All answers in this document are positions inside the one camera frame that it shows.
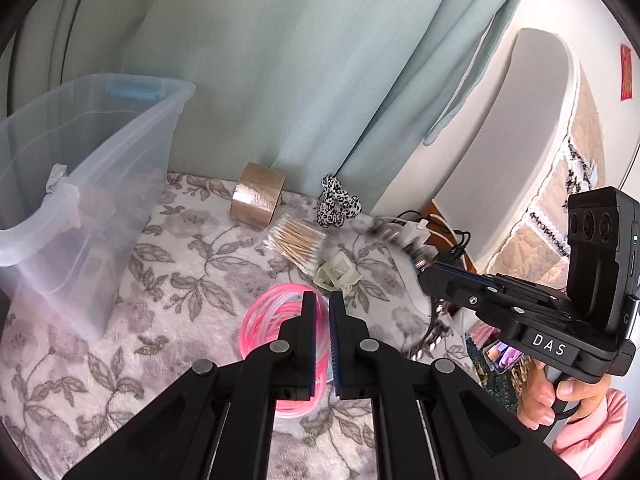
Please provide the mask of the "pink sleeve forearm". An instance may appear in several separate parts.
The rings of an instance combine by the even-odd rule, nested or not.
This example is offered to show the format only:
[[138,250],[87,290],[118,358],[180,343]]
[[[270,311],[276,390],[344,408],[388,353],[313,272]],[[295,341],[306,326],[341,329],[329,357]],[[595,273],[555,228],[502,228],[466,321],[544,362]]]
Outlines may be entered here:
[[565,425],[552,442],[552,451],[579,478],[599,479],[623,446],[627,411],[626,394],[611,388],[591,415]]

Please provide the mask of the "person right hand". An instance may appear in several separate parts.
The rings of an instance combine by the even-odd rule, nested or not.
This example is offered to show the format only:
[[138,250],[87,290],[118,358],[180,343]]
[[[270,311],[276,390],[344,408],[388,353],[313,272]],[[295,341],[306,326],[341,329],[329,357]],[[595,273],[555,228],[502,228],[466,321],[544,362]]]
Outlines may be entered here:
[[531,430],[537,430],[540,426],[550,427],[555,421],[552,406],[555,401],[563,401],[578,402],[577,411],[570,416],[570,422],[577,422],[590,416],[599,407],[611,382],[610,375],[604,375],[596,384],[570,377],[555,386],[546,375],[544,363],[531,360],[518,400],[518,420]]

